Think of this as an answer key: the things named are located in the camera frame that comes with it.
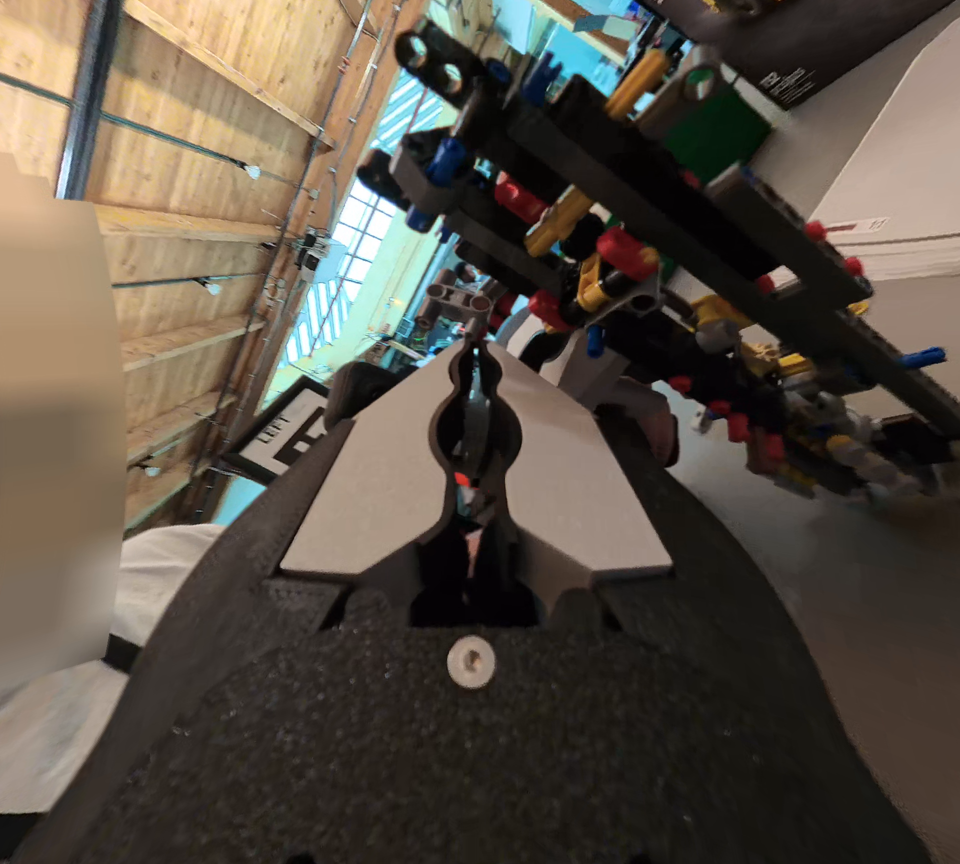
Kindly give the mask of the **framed marker sign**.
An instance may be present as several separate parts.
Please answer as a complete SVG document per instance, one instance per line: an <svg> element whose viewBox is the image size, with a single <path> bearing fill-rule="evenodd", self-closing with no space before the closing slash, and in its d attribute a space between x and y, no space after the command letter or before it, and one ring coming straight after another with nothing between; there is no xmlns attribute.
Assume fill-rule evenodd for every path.
<svg viewBox="0 0 960 864"><path fill-rule="evenodd" d="M330 390L300 376L233 440L221 461L262 486L286 474L325 435Z"/></svg>

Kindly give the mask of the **lego instruction booklet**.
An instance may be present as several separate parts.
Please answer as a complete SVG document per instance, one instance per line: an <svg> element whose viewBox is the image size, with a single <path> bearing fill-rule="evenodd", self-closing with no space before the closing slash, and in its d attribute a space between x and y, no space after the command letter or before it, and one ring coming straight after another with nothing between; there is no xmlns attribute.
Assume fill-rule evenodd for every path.
<svg viewBox="0 0 960 864"><path fill-rule="evenodd" d="M959 273L959 22L907 68L814 212L875 281Z"/></svg>

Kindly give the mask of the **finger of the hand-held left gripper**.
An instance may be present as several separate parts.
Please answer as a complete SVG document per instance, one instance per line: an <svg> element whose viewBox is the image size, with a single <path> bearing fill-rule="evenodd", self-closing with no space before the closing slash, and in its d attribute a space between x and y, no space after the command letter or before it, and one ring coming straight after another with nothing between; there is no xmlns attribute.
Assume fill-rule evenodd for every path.
<svg viewBox="0 0 960 864"><path fill-rule="evenodd" d="M586 345L565 345L555 357L544 362L538 373L594 412L601 405L613 403L616 384L624 371L625 357L613 350L590 357Z"/></svg>

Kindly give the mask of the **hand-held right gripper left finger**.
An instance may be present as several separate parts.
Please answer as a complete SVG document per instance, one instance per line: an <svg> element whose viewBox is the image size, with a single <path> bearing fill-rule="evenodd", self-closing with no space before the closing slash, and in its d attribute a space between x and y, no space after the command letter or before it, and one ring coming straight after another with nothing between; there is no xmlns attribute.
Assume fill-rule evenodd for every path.
<svg viewBox="0 0 960 864"><path fill-rule="evenodd" d="M334 456L279 563L285 583L333 586L323 619L383 598L409 625L472 620L470 555L445 439L471 340L415 368L353 419L327 431Z"/></svg>

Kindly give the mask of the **person's left hand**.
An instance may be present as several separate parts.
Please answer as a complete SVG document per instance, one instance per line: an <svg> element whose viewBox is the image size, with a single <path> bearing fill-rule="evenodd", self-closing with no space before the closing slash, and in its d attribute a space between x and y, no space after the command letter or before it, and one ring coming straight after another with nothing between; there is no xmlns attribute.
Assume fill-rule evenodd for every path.
<svg viewBox="0 0 960 864"><path fill-rule="evenodd" d="M622 412L639 426L655 461L661 466L669 469L677 463L679 425L664 394L646 383L623 376L606 389L594 411L603 407Z"/></svg>

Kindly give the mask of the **lego car chassis model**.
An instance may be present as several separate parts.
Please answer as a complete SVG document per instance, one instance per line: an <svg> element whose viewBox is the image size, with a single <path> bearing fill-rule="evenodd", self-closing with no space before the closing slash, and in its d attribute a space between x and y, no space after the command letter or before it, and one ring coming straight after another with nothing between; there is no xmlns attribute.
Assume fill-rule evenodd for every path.
<svg viewBox="0 0 960 864"><path fill-rule="evenodd" d="M859 258L748 167L703 185L663 148L725 86L716 61L689 55L633 118L666 73L659 51L611 95L575 76L551 96L550 54L512 71L428 18L393 47L458 118L372 151L357 177L413 231L441 219L499 283L489 330L527 299L535 371L565 345L613 350L623 376L696 402L702 433L725 424L749 470L804 497L958 493L958 399L925 372L945 352L874 330Z"/></svg>

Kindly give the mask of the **small grey connector red pin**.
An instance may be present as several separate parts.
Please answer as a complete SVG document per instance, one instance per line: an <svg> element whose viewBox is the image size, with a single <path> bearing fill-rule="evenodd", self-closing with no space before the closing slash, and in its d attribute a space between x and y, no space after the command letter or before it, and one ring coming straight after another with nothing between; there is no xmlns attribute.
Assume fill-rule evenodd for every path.
<svg viewBox="0 0 960 864"><path fill-rule="evenodd" d="M492 300L480 291L459 283L450 269L443 269L429 284L414 319L414 329L425 337L423 366L444 349L464 340L483 340ZM479 522L490 507L491 497L483 489L486 469L493 456L493 409L484 370L476 351L467 355L458 404L446 426L448 457L457 486L459 512Z"/></svg>

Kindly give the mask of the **green plastic bin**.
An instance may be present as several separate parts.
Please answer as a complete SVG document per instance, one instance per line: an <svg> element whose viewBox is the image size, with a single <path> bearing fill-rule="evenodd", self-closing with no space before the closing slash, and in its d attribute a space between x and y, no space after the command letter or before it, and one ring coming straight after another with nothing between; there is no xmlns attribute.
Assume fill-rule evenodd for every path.
<svg viewBox="0 0 960 864"><path fill-rule="evenodd" d="M773 128L731 88L701 103L663 139L662 147L707 184L735 164L749 165Z"/></svg>

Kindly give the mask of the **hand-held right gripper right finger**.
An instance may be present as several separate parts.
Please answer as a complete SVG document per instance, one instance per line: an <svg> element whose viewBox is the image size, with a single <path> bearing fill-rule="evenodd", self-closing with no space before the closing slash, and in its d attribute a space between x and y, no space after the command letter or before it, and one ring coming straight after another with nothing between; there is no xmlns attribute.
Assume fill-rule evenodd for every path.
<svg viewBox="0 0 960 864"><path fill-rule="evenodd" d="M496 343L480 343L477 360L508 580L550 614L567 593L673 570L594 415Z"/></svg>

